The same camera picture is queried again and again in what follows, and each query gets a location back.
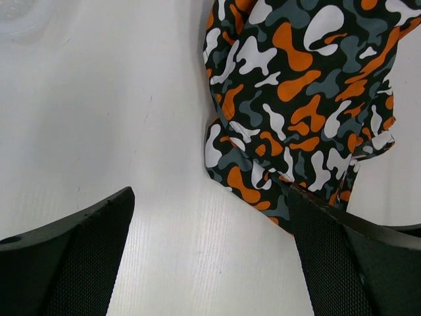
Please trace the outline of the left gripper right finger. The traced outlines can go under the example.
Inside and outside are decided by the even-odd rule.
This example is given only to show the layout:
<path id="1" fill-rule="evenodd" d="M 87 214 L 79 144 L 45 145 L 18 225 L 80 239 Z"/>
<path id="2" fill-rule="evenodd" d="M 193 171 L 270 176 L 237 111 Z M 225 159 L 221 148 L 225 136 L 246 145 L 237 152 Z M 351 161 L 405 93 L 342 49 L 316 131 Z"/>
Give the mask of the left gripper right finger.
<path id="1" fill-rule="evenodd" d="M 420 225 L 374 224 L 296 186 L 287 200 L 315 315 L 420 314 Z"/>

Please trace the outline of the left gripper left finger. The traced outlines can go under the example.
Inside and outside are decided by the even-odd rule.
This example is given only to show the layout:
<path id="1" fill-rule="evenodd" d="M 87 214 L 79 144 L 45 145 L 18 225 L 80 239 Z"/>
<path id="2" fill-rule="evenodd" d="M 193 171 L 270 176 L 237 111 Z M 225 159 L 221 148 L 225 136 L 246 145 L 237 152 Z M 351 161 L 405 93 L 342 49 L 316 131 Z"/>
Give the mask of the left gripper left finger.
<path id="1" fill-rule="evenodd" d="M 106 315 L 134 213 L 126 187 L 1 240 L 2 315 Z"/>

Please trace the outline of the orange camouflage shorts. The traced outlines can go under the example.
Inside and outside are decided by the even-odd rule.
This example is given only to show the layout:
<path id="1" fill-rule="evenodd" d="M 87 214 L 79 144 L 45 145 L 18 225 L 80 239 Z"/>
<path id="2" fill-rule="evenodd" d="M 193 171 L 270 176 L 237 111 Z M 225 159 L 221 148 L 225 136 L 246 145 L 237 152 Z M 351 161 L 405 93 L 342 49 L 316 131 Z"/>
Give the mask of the orange camouflage shorts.
<path id="1" fill-rule="evenodd" d="M 389 74 L 419 25 L 419 1 L 215 1 L 210 178 L 284 230 L 291 186 L 346 209 L 359 163 L 395 142 Z"/>

